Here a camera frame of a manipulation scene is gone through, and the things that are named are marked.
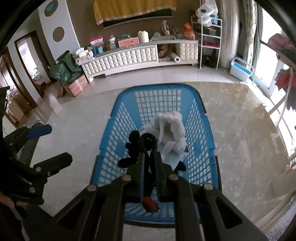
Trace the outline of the person's left hand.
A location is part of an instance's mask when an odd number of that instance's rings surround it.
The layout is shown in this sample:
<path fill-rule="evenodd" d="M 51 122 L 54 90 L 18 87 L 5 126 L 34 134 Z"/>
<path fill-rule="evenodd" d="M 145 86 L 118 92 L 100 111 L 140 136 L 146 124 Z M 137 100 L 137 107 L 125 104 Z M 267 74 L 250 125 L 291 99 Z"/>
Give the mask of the person's left hand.
<path fill-rule="evenodd" d="M 22 201 L 17 201 L 16 203 L 13 202 L 9 197 L 4 196 L 2 193 L 0 193 L 0 202 L 9 208 L 14 208 L 15 205 L 17 206 L 27 206 L 28 203 L 22 202 Z"/>

